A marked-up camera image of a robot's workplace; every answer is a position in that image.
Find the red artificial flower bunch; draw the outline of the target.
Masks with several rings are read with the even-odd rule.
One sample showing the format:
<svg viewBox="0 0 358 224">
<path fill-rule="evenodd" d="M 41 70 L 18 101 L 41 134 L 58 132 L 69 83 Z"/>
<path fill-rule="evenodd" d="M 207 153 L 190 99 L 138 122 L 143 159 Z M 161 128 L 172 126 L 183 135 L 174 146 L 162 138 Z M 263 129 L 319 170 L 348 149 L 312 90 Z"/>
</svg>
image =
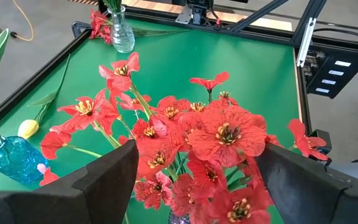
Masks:
<svg viewBox="0 0 358 224">
<path fill-rule="evenodd" d="M 107 16 L 102 15 L 99 11 L 94 11 L 92 9 L 89 18 L 92 20 L 92 31 L 90 39 L 103 39 L 106 44 L 112 45 L 112 22 L 107 18 Z M 188 32 L 188 30 L 145 30 L 140 28 L 133 28 L 132 30 L 134 32 L 135 37 L 154 37 L 158 35 L 179 34 L 183 32 Z"/>
<path fill-rule="evenodd" d="M 271 224 L 273 201 L 256 158 L 278 145 L 263 116 L 228 92 L 207 103 L 167 96 L 132 133 L 139 150 L 134 196 L 145 208 L 170 208 L 190 224 Z"/>
<path fill-rule="evenodd" d="M 65 147 L 100 158 L 100 154 L 70 144 L 72 134 L 85 130 L 88 126 L 99 131 L 112 146 L 119 147 L 121 143 L 113 137 L 112 125 L 116 120 L 125 122 L 118 111 L 117 98 L 121 100 L 121 108 L 125 110 L 143 111 L 148 118 L 153 115 L 147 100 L 135 89 L 132 82 L 132 73 L 140 70 L 139 53 L 134 52 L 125 60 L 113 62 L 111 66 L 99 66 L 99 74 L 106 79 L 106 88 L 100 90 L 94 98 L 81 96 L 76 99 L 74 105 L 58 109 L 69 114 L 71 118 L 50 128 L 41 141 L 40 150 L 46 159 L 56 159 L 57 151 Z"/>
</svg>

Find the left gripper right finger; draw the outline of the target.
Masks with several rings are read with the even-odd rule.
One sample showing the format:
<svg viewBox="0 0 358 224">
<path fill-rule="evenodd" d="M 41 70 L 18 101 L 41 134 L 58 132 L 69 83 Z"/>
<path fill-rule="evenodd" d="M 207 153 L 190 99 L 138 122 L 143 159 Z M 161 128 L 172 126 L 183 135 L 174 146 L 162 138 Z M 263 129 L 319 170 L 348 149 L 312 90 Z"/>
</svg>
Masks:
<svg viewBox="0 0 358 224">
<path fill-rule="evenodd" d="M 358 224 L 358 179 L 274 144 L 256 158 L 285 224 Z"/>
</svg>

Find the clear glass vase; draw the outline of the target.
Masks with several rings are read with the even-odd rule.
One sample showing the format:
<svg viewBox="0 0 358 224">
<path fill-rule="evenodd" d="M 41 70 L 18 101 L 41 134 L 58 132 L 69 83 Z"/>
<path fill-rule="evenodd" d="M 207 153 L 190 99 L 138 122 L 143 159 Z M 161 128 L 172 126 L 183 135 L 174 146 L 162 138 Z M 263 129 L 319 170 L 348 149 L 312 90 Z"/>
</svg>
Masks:
<svg viewBox="0 0 358 224">
<path fill-rule="evenodd" d="M 121 6 L 119 12 L 112 12 L 108 8 L 111 15 L 111 40 L 114 48 L 120 53 L 129 53 L 135 46 L 135 36 L 132 27 L 126 20 L 125 7 Z"/>
</svg>

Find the blue glass vase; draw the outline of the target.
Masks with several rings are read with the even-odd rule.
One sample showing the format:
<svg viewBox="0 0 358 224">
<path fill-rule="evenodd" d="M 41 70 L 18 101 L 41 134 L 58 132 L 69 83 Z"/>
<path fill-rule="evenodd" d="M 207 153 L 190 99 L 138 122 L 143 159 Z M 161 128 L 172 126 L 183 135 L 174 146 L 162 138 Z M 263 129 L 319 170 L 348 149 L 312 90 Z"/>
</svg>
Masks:
<svg viewBox="0 0 358 224">
<path fill-rule="evenodd" d="M 43 176 L 39 164 L 49 167 L 48 160 L 29 141 L 20 136 L 2 138 L 0 173 L 21 184 L 32 184 Z"/>
</svg>

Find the green table mat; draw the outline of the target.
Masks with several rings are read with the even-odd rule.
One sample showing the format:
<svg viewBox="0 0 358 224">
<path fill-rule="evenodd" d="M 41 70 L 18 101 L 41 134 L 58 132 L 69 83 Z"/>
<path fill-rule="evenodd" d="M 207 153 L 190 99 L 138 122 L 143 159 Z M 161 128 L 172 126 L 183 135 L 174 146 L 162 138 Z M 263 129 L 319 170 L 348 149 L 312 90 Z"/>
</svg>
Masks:
<svg viewBox="0 0 358 224">
<path fill-rule="evenodd" d="M 132 78 L 141 93 L 152 97 L 152 106 L 168 95 L 206 102 L 208 96 L 204 87 L 190 84 L 188 80 L 191 77 L 213 78 L 227 71 L 229 80 L 218 85 L 213 96 L 217 97 L 219 91 L 228 91 L 240 106 L 265 117 L 269 134 L 275 134 L 286 146 L 293 142 L 287 124 L 298 117 L 300 109 L 291 47 L 198 30 L 136 39 L 134 51 L 140 53 L 140 72 L 134 73 Z M 102 40 L 86 38 L 79 44 L 71 53 L 61 93 L 49 109 L 41 130 L 31 137 L 32 144 L 38 149 L 47 128 L 69 118 L 64 112 L 56 112 L 57 106 L 72 104 L 77 96 L 95 96 L 106 86 L 105 79 L 98 74 L 98 65 L 110 66 L 111 62 L 128 55 L 118 53 Z M 54 70 L 4 117 L 3 134 L 15 134 L 22 120 L 36 114 L 37 108 L 27 107 L 27 104 L 57 88 L 65 63 L 66 60 L 57 62 Z M 110 152 L 112 146 L 92 130 L 88 127 L 79 131 L 72 143 L 100 154 Z M 59 150 L 57 157 L 50 161 L 50 166 L 60 177 L 96 159 L 72 149 Z M 39 182 L 22 185 L 0 173 L 0 190 L 29 193 L 39 188 Z M 167 224 L 169 210 L 163 204 L 158 211 L 145 209 L 140 202 L 131 199 L 129 221 L 130 224 Z"/>
</svg>

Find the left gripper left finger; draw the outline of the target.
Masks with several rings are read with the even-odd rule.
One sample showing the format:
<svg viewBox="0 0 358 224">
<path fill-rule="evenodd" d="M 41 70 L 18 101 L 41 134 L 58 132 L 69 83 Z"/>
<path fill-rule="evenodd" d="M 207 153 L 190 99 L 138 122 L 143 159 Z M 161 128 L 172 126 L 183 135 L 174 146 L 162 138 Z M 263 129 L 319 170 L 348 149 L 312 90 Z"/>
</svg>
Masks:
<svg viewBox="0 0 358 224">
<path fill-rule="evenodd" d="M 138 160 L 129 140 L 37 190 L 0 191 L 0 224 L 121 224 Z"/>
</svg>

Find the black box with white labels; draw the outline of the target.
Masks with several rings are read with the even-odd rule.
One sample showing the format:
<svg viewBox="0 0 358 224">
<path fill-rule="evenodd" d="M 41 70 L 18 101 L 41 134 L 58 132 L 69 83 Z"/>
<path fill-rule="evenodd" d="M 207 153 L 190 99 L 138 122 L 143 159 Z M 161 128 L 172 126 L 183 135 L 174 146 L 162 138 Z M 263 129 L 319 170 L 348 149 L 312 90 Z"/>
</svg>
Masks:
<svg viewBox="0 0 358 224">
<path fill-rule="evenodd" d="M 358 73 L 358 58 L 309 51 L 302 71 L 307 93 L 333 99 Z"/>
</svg>

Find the purple glass vase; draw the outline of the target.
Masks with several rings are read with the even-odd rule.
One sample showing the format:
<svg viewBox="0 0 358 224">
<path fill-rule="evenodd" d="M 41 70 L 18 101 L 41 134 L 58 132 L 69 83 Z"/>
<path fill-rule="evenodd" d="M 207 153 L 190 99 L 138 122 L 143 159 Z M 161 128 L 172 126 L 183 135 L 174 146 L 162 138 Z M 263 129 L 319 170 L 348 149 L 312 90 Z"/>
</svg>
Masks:
<svg viewBox="0 0 358 224">
<path fill-rule="evenodd" d="M 188 215 L 176 216 L 174 213 L 170 213 L 168 216 L 168 224 L 191 224 Z"/>
</svg>

